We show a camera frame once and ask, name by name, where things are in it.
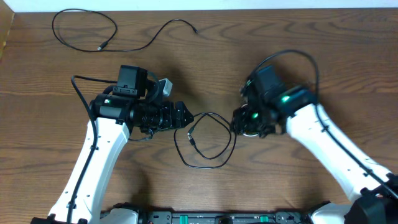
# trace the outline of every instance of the cable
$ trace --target cable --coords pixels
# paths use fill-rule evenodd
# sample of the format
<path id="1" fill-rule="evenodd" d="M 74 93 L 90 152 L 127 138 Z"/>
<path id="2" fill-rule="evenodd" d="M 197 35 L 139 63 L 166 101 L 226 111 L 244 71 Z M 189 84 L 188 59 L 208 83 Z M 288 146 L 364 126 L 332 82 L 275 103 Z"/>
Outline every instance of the cable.
<path id="1" fill-rule="evenodd" d="M 65 11 L 92 12 L 92 13 L 96 13 L 96 14 L 99 14 L 99 15 L 101 15 L 101 16 L 104 16 L 105 18 L 109 19 L 109 20 L 113 23 L 113 25 L 114 25 L 114 32 L 113 32 L 113 34 L 112 34 L 112 36 L 111 36 L 110 38 L 108 38 L 107 40 L 105 40 L 105 41 L 97 48 L 97 50 L 85 50 L 85 49 L 80 49 L 80 48 L 78 48 L 78 47 L 74 47 L 74 46 L 68 44 L 68 43 L 67 43 L 65 40 L 63 40 L 62 38 L 59 38 L 58 35 L 55 33 L 55 29 L 54 29 L 54 21 L 55 21 L 55 18 L 56 18 L 59 14 L 65 12 Z M 69 47 L 69 48 L 82 51 L 82 52 L 88 52 L 88 53 L 95 53 L 95 52 L 133 52 L 133 51 L 137 51 L 137 50 L 142 50 L 142 49 L 144 49 L 144 48 L 150 46 L 150 44 L 156 39 L 156 37 L 159 35 L 159 33 L 162 31 L 162 29 L 163 29 L 165 26 L 167 26 L 167 24 L 169 24 L 169 23 L 171 23 L 171 22 L 174 22 L 174 21 L 180 21 L 180 22 L 184 22 L 184 23 L 188 24 L 188 25 L 193 29 L 193 31 L 194 31 L 196 34 L 198 33 L 198 30 L 197 30 L 191 23 L 189 23 L 189 22 L 187 22 L 187 21 L 185 21 L 185 20 L 183 20 L 183 19 L 172 19 L 172 20 L 169 20 L 168 22 L 166 22 L 166 23 L 159 29 L 159 31 L 157 31 L 157 33 L 156 33 L 155 36 L 152 38 L 152 40 L 150 40 L 150 41 L 148 42 L 148 44 L 146 44 L 146 45 L 144 45 L 144 46 L 142 46 L 142 47 L 139 47 L 139 48 L 136 48 L 136 49 L 111 49 L 111 50 L 104 50 L 104 48 L 109 44 L 109 41 L 111 41 L 111 40 L 113 39 L 113 37 L 116 35 L 116 33 L 118 32 L 118 25 L 117 25 L 117 23 L 116 23 L 112 18 L 110 18 L 109 16 L 103 14 L 102 12 L 96 12 L 96 11 L 91 11 L 91 10 L 86 10 L 86 9 L 64 9 L 64 10 L 62 10 L 62 11 L 57 12 L 57 13 L 54 15 L 53 19 L 52 19 L 52 32 L 53 32 L 55 38 L 56 38 L 61 44 L 65 45 L 65 46 L 67 46 L 67 47 Z"/>
<path id="2" fill-rule="evenodd" d="M 76 182 L 75 189 L 73 189 L 72 197 L 71 197 L 71 199 L 69 201 L 68 214 L 67 214 L 67 224 L 71 224 L 71 222 L 72 222 L 72 212 L 73 212 L 73 208 L 75 206 L 75 199 L 76 199 L 76 196 L 77 196 L 77 192 L 79 190 L 79 187 L 80 187 L 80 184 L 81 184 L 81 182 L 83 180 L 83 177 L 84 177 L 84 175 L 86 173 L 88 164 L 90 163 L 91 158 L 93 157 L 93 154 L 94 154 L 95 150 L 97 149 L 97 142 L 98 142 L 97 128 L 96 128 L 95 120 L 94 120 L 95 117 L 93 115 L 93 112 L 90 110 L 90 108 L 88 106 L 88 103 L 85 100 L 83 94 L 81 94 L 81 91 L 77 87 L 76 82 L 75 82 L 75 78 L 80 78 L 80 79 L 83 79 L 83 80 L 89 80 L 89 81 L 95 81 L 95 82 L 103 82 L 103 83 L 117 83 L 116 81 L 100 80 L 100 79 L 97 79 L 97 78 L 88 78 L 88 77 L 83 77 L 83 76 L 79 76 L 79 75 L 74 75 L 71 78 L 72 85 L 73 85 L 77 95 L 79 96 L 81 102 L 85 106 L 85 109 L 86 109 L 86 111 L 88 113 L 88 117 L 89 117 L 91 125 L 93 127 L 93 136 L 94 137 L 93 137 L 93 144 L 91 145 L 91 148 L 90 148 L 90 153 L 88 154 L 88 157 L 87 157 L 87 160 L 85 162 L 85 165 L 83 166 L 83 168 L 81 170 L 79 178 L 78 178 L 78 180 Z"/>
<path id="3" fill-rule="evenodd" d="M 228 128 L 228 127 L 229 127 L 229 122 L 228 122 L 227 120 L 225 120 L 222 116 L 220 116 L 220 115 L 218 115 L 218 114 L 216 114 L 216 113 L 212 113 L 212 112 L 209 112 L 209 113 L 198 113 L 198 114 L 196 114 L 196 115 L 193 116 L 193 117 L 197 117 L 197 116 L 199 116 L 199 115 L 202 115 L 202 117 L 200 117 L 200 118 L 198 119 L 198 121 L 189 129 L 189 131 L 188 131 L 188 133 L 187 133 L 187 134 L 188 134 L 188 139 L 189 139 L 189 141 L 191 142 L 191 145 L 193 146 L 193 148 L 196 150 L 197 153 L 199 153 L 199 155 L 202 156 L 202 158 L 204 158 L 204 159 L 206 159 L 206 160 L 213 160 L 213 159 L 216 159 L 216 158 L 220 157 L 220 156 L 227 150 L 228 146 L 229 146 L 230 143 L 231 143 L 232 134 L 231 134 L 231 131 L 230 131 L 229 128 Z M 214 118 L 212 115 L 217 116 L 217 117 L 219 117 L 220 119 L 222 119 L 222 120 L 228 125 L 228 127 L 227 127 L 225 124 L 223 124 L 221 121 L 219 121 L 219 120 L 217 120 L 216 118 Z M 228 134 L 229 134 L 229 141 L 228 141 L 227 145 L 225 146 L 225 148 L 224 148 L 219 154 L 217 154 L 216 156 L 213 156 L 213 157 L 206 157 L 202 152 L 200 152 L 200 150 L 199 150 L 199 149 L 197 148 L 197 146 L 196 146 L 195 140 L 194 140 L 193 137 L 192 137 L 192 132 L 194 131 L 195 126 L 196 126 L 196 125 L 199 123 L 199 121 L 202 120 L 202 118 L 204 118 L 205 116 L 209 116 L 211 119 L 215 120 L 217 123 L 219 123 L 220 125 L 222 125 L 222 126 L 227 130 L 227 132 L 228 132 Z M 185 162 L 185 159 L 183 158 L 183 156 L 182 156 L 182 154 L 181 154 L 181 152 L 180 152 L 180 149 L 178 148 L 177 138 L 176 138 L 176 133 L 177 133 L 177 131 L 178 131 L 178 129 L 176 129 L 176 130 L 174 131 L 174 144 L 175 144 L 175 148 L 177 149 L 177 152 L 178 152 L 178 154 L 179 154 L 179 156 L 180 156 L 180 158 L 181 158 L 181 161 L 182 161 L 187 167 L 196 168 L 196 169 L 215 169 L 215 168 L 223 167 L 223 166 L 229 161 L 229 158 L 231 158 L 232 153 L 233 153 L 233 151 L 234 151 L 234 149 L 235 149 L 235 144 L 236 144 L 236 133 L 234 133 L 234 134 L 235 134 L 235 139 L 234 139 L 234 143 L 233 143 L 233 146 L 232 146 L 232 150 L 231 150 L 229 156 L 227 157 L 227 159 L 226 159 L 222 164 L 220 164 L 220 165 L 218 165 L 218 166 L 208 166 L 208 167 L 193 166 L 193 165 L 190 165 L 190 164 L 188 164 L 187 162 Z"/>
<path id="4" fill-rule="evenodd" d="M 339 145 L 339 147 L 345 151 L 345 153 L 347 153 L 347 155 L 350 156 L 350 158 L 352 158 L 352 160 L 354 160 L 359 166 L 360 168 L 362 168 L 367 175 L 370 175 L 375 181 L 377 181 L 382 187 L 384 187 L 385 190 L 387 190 L 387 193 L 390 194 L 391 197 L 395 198 L 398 200 L 398 194 L 395 193 L 386 183 L 384 183 L 384 181 L 382 179 L 380 179 L 374 172 L 372 169 L 367 168 L 359 159 L 357 159 L 347 148 L 345 148 L 344 145 L 342 145 L 341 142 L 339 142 L 339 140 L 337 140 L 337 138 L 334 137 L 334 135 L 330 132 L 329 127 L 327 125 L 325 125 L 319 115 L 319 109 L 318 109 L 318 104 L 319 104 L 319 79 L 320 79 L 320 72 L 319 72 L 319 67 L 317 62 L 315 61 L 315 59 L 309 55 L 306 52 L 302 52 L 301 50 L 294 50 L 294 49 L 287 49 L 287 50 L 281 50 L 280 52 L 276 52 L 270 56 L 268 56 L 266 59 L 264 59 L 253 71 L 252 73 L 256 72 L 262 64 L 266 63 L 267 61 L 269 61 L 270 59 L 280 56 L 282 54 L 287 54 L 287 53 L 295 53 L 295 54 L 299 54 L 301 56 L 304 56 L 306 59 L 308 59 L 311 64 L 313 65 L 314 71 L 315 71 L 315 113 L 317 114 L 317 118 L 319 120 L 319 123 L 321 124 L 323 130 L 326 131 L 326 133 L 328 133 L 328 135 L 332 138 L 332 140 Z"/>

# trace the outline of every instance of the green led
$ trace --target green led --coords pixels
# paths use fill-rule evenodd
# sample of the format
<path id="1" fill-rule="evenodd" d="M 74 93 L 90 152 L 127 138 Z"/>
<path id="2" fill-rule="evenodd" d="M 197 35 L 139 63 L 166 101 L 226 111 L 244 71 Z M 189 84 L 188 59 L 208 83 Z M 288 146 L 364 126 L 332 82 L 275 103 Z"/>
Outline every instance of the green led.
<path id="1" fill-rule="evenodd" d="M 259 116 L 259 113 L 252 114 L 251 118 L 256 119 Z"/>
<path id="2" fill-rule="evenodd" d="M 290 96 L 284 96 L 284 97 L 282 97 L 282 102 L 283 102 L 283 103 L 286 103 L 286 101 L 288 101 L 289 98 L 290 98 Z"/>

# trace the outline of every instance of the white arm casing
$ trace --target white arm casing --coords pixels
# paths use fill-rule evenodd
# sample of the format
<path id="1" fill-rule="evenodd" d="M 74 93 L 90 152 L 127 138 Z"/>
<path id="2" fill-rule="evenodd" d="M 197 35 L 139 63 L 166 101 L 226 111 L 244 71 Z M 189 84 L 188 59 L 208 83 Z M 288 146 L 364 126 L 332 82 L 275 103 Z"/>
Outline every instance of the white arm casing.
<path id="1" fill-rule="evenodd" d="M 380 177 L 388 181 L 386 174 L 390 171 L 372 160 L 360 150 L 347 136 L 330 120 L 321 105 L 318 105 L 320 117 L 329 131 L 356 158 Z M 361 196 L 364 187 L 373 190 L 380 184 L 372 177 L 364 175 L 365 171 L 337 145 L 323 128 L 315 112 L 315 105 L 307 105 L 295 112 L 293 118 L 287 119 L 287 132 L 303 144 L 326 167 L 340 184 L 348 199 L 354 202 Z"/>
<path id="2" fill-rule="evenodd" d="M 126 124 L 116 124 L 115 119 L 98 118 L 95 123 L 98 130 L 98 150 L 94 152 L 79 187 L 76 208 L 73 209 L 72 213 L 72 223 L 77 223 L 81 218 L 86 219 L 88 223 L 100 222 L 101 206 L 109 178 L 111 177 L 119 153 L 127 143 L 130 135 Z M 50 214 L 55 214 L 55 220 L 57 221 L 65 222 L 67 220 L 68 202 L 71 199 L 76 182 L 90 153 L 90 147 L 93 143 L 93 128 L 90 122 L 88 122 L 87 127 L 85 143 L 68 184 L 50 211 Z M 134 223 L 134 219 L 137 218 L 136 213 L 131 210 L 126 212 L 129 213 L 127 214 L 129 220 Z"/>

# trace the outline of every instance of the white wall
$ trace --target white wall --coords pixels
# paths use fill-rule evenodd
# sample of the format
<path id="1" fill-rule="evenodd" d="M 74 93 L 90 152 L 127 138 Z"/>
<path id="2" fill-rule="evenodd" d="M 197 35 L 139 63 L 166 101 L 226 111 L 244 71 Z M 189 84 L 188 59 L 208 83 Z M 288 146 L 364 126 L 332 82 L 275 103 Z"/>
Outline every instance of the white wall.
<path id="1" fill-rule="evenodd" d="M 398 0 L 4 0 L 14 12 L 398 7 Z"/>

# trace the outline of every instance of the wooden tabletop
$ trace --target wooden tabletop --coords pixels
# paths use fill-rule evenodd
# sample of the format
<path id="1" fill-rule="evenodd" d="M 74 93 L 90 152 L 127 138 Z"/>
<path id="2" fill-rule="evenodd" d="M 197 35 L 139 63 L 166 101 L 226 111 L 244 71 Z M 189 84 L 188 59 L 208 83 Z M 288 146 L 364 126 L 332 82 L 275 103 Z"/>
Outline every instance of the wooden tabletop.
<path id="1" fill-rule="evenodd" d="M 0 64 L 0 222 L 46 217 L 80 153 L 88 116 L 72 75 L 116 80 L 120 65 L 137 65 L 174 84 L 171 100 L 192 113 L 214 111 L 231 120 L 239 87 L 266 56 L 300 49 L 321 70 L 321 102 L 334 122 L 368 155 L 398 172 L 398 16 L 396 9 L 107 12 L 119 26 L 108 49 L 146 44 L 169 19 L 175 22 L 145 50 L 88 54 L 60 44 L 54 13 L 16 14 Z M 94 50 L 113 32 L 105 18 L 62 14 L 56 28 L 70 43 Z M 313 87 L 311 66 L 296 55 L 274 61 L 289 85 Z M 78 82 L 87 100 L 105 85 Z M 177 134 L 188 161 L 198 156 L 186 131 Z M 141 134 L 135 130 L 134 137 Z M 208 155 L 228 133 L 204 120 L 195 140 Z M 288 135 L 240 136 L 222 169 L 185 167 L 173 131 L 129 142 L 120 154 L 103 208 L 118 202 L 175 210 L 306 209 L 324 200 L 348 202 L 312 154 Z"/>

